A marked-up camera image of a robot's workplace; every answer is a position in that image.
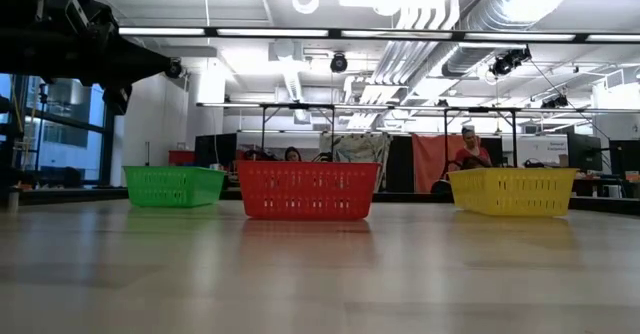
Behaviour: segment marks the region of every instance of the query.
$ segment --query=floor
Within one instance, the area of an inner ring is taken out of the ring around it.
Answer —
[[[246,220],[126,201],[0,217],[0,333],[640,333],[640,219],[374,204]]]

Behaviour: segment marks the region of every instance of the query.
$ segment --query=plastic basket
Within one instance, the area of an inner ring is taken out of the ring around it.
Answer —
[[[576,169],[473,169],[450,172],[457,207],[488,215],[563,216]]]
[[[240,161],[248,216],[286,220],[358,220],[369,214],[377,163]]]
[[[220,198],[224,172],[194,167],[125,167],[129,200],[142,207],[192,208]]]

